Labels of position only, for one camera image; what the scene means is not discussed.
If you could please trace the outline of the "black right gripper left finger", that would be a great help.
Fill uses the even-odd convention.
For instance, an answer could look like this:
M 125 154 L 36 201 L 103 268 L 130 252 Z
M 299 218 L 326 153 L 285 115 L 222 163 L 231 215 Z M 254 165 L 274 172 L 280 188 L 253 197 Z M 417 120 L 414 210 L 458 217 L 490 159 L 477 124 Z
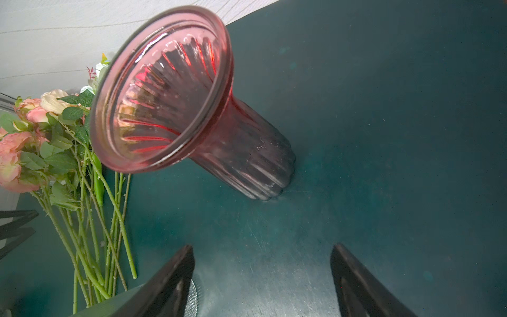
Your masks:
M 182 317 L 194 269 L 194 250 L 187 244 L 113 315 Z

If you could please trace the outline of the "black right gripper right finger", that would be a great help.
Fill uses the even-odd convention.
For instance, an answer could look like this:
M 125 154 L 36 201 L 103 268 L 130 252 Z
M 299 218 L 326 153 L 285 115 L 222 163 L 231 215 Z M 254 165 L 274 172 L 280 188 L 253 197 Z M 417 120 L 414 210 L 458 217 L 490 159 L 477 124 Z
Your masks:
M 343 245 L 333 247 L 330 258 L 340 315 L 414 316 Z

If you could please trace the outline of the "red ribbed glass vase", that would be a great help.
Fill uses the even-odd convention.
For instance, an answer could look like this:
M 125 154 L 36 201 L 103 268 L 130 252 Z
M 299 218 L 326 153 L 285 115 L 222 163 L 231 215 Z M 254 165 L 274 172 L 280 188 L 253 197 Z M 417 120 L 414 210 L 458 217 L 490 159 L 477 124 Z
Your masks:
M 91 143 L 108 168 L 145 173 L 189 158 L 263 201 L 290 184 L 290 142 L 234 96 L 231 40 L 210 10 L 184 6 L 152 18 L 101 76 Z

